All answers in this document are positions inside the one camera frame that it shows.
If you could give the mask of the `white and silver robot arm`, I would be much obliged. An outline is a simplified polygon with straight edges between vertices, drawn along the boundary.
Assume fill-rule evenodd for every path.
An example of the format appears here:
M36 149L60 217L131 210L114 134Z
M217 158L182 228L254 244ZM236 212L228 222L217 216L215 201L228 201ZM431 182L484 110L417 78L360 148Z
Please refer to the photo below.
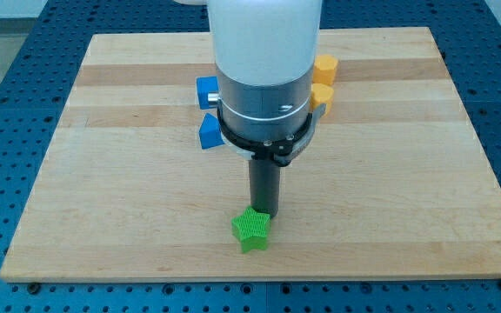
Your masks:
M239 137L278 141L305 122L322 0L209 0L219 117Z

